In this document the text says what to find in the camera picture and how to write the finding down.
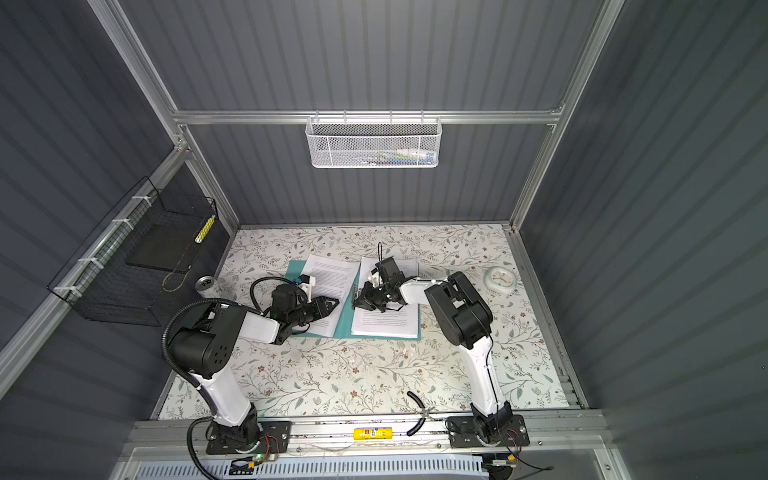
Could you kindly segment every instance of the leaf pattern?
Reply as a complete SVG document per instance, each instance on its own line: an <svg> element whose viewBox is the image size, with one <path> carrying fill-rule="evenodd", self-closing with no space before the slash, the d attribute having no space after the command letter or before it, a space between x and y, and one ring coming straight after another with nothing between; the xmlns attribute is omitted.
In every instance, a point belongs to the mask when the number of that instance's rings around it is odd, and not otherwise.
<svg viewBox="0 0 768 480"><path fill-rule="evenodd" d="M241 230L219 275L221 288L249 304L256 278L282 276L291 260L309 254L354 261L385 255L418 258L419 275L464 272L494 315L492 356L505 398L516 409L568 406L525 286L511 295L488 290L482 278L493 266L517 273L501 225L344 227ZM262 307L271 282L257 285ZM240 388L261 416L412 412L408 390L437 411L467 410L469 381L461 357L442 335L432 309L421 307L422 340L315 339L294 336L283 345L238 339L230 360ZM207 406L176 378L161 419L207 415Z"/></svg>

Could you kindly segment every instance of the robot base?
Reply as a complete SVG document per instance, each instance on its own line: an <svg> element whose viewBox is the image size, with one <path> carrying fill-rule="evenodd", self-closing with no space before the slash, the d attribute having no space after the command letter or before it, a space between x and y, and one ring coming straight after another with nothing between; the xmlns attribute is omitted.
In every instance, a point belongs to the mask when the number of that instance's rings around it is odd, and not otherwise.
<svg viewBox="0 0 768 480"><path fill-rule="evenodd" d="M270 440L270 453L285 453L288 451L288 441L290 440L290 422L259 422L262 434L266 434L277 439L277 446L275 442ZM214 440L208 442L208 446L205 449L208 455L238 455L232 445L227 444L227 440L223 436L218 436ZM261 439L256 445L256 449L253 453L266 453L266 441Z"/></svg>
<svg viewBox="0 0 768 480"><path fill-rule="evenodd" d="M480 441L474 430L475 418L472 415L461 415L455 417L448 417L446 423L456 425L458 427L457 432L450 432L451 448L452 449L470 449L478 447L487 447ZM507 445L512 451L515 450L515 445L518 447L525 447L531 444L531 440L528 437L528 429L525 428L525 420L522 415L513 415L509 423L502 429L506 432L507 429L515 430L518 435L510 433L509 435L515 439L515 442L508 440L510 437L505 437ZM502 440L496 437L494 443L498 442L498 445L504 446Z"/></svg>

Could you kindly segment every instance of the document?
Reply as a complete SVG document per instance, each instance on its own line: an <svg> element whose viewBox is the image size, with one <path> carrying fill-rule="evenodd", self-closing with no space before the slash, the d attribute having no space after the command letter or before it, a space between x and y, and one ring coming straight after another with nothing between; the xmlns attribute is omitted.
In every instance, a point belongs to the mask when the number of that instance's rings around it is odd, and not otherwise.
<svg viewBox="0 0 768 480"><path fill-rule="evenodd" d="M362 288L371 270L376 267L376 258L365 258L360 260L360 276L357 281L358 288ZM419 262L416 259L403 260L395 258L397 266L406 275L419 275ZM361 308L355 308L355 316L352 320L352 334L363 336L393 336L403 339L414 339L419 336L419 305L401 305L400 303L390 302L384 313L374 310L369 312Z"/></svg>
<svg viewBox="0 0 768 480"><path fill-rule="evenodd" d="M315 320L310 324L309 333L320 336L333 336L336 325L339 323L341 311L355 283L355 276L360 267L360 262L341 262L330 258L310 255L304 263L303 275L311 275L316 279L312 287L312 298L325 295L339 299L339 305L333 309L330 315L324 319Z"/></svg>

